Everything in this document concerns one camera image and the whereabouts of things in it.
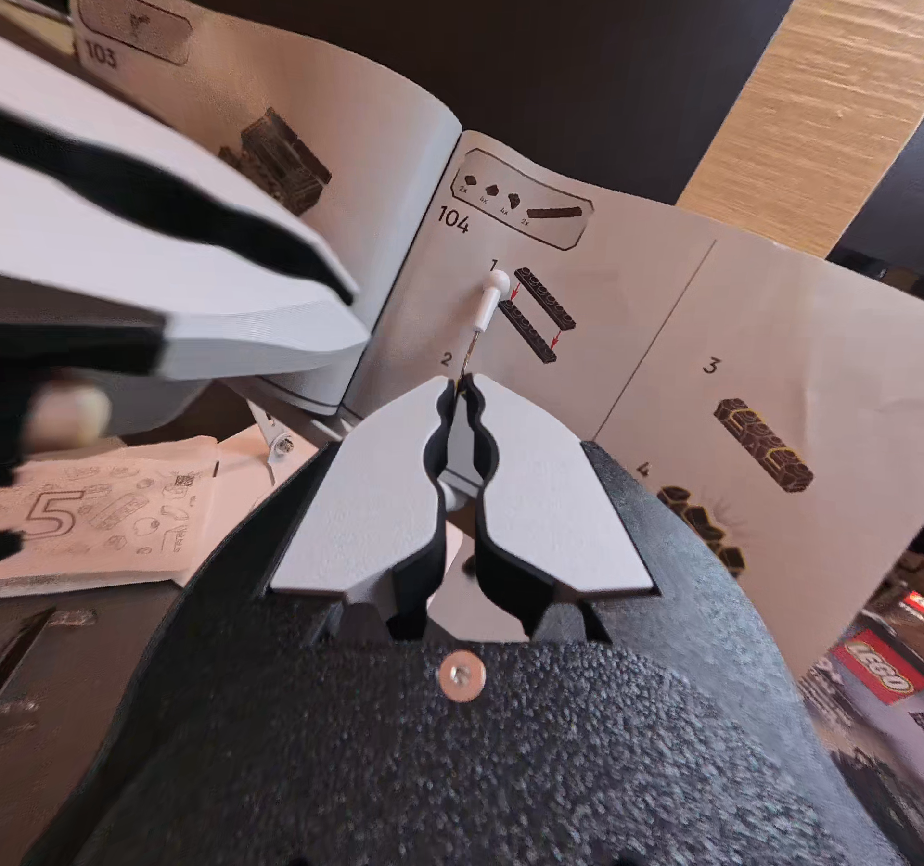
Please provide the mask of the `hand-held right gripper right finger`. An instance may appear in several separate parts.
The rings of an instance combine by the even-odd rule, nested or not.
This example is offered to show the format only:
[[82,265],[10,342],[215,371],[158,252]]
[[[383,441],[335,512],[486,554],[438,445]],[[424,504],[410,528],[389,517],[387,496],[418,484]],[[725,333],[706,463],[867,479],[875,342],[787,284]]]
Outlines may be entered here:
[[653,578],[578,436],[486,375],[467,376],[466,405],[488,563],[577,597],[651,593]]

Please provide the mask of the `clear lego windshield piece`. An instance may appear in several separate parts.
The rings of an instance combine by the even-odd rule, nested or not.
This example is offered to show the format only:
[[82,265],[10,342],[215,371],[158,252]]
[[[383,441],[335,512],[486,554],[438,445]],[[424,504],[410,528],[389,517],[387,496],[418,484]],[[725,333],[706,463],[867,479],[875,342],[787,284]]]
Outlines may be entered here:
[[35,711],[85,662],[100,613],[69,595],[29,596],[2,606],[3,719]]

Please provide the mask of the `white printed paper bag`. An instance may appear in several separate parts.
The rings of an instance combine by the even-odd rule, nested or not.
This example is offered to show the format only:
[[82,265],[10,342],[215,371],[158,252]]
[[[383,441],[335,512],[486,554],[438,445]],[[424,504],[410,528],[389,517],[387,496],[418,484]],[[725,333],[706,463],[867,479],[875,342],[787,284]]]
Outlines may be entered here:
[[2,598],[106,586],[185,584],[207,559],[217,441],[196,436],[84,458],[35,460],[2,488]]

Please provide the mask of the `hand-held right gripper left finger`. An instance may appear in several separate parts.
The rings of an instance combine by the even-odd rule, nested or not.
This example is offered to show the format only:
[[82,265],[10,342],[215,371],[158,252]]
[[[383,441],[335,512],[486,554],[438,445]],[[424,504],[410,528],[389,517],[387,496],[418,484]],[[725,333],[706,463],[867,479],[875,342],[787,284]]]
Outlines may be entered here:
[[445,575],[440,476],[453,380],[435,376],[362,421],[340,444],[270,588],[350,602],[426,602]]

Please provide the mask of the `lego instruction booklet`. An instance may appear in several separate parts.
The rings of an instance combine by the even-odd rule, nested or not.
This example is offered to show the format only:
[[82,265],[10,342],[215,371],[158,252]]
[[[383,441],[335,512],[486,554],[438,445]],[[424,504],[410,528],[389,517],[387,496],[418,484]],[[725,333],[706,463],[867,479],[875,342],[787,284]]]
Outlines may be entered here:
[[185,0],[71,0],[81,58],[326,237],[372,338],[247,378],[368,420],[469,368],[600,445],[740,574],[808,672],[922,527],[922,302],[539,166],[392,68]]

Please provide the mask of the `white booklet stand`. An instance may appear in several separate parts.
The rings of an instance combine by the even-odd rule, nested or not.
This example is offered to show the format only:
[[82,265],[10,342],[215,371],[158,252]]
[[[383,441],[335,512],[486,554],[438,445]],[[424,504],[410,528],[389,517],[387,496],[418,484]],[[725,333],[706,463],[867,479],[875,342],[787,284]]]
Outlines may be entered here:
[[[467,375],[469,360],[479,338],[487,331],[491,318],[498,306],[511,294],[510,278],[502,270],[493,269],[484,279],[477,311],[472,319],[472,337],[463,360],[460,374],[451,381],[453,403],[449,408],[449,421],[453,422],[463,395],[463,382]],[[223,383],[237,396],[243,398],[250,410],[268,448],[265,467],[269,475],[269,489],[274,490],[282,482],[280,467],[294,465],[291,452],[295,438],[300,437],[317,448],[330,442],[342,442],[362,421],[356,413],[339,408],[335,416],[318,416],[301,410],[281,391],[271,392],[268,379],[256,376],[224,378]]]

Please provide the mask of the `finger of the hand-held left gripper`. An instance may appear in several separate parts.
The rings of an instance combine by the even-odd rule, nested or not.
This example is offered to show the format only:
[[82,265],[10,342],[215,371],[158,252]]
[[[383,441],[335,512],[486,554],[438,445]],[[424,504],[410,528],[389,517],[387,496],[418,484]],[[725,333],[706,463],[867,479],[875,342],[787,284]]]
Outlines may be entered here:
[[357,283],[327,242],[198,144],[5,38],[1,85],[4,160],[133,225],[353,304]]
[[2,181],[2,323],[153,329],[167,379],[311,371],[370,333],[324,285],[158,234],[49,178]]

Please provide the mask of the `lego set box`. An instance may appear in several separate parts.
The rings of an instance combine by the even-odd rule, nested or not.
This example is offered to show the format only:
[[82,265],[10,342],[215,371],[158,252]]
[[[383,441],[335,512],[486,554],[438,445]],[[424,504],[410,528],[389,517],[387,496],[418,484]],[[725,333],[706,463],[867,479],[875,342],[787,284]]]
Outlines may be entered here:
[[798,688],[866,813],[905,863],[922,864],[922,578],[891,573]]

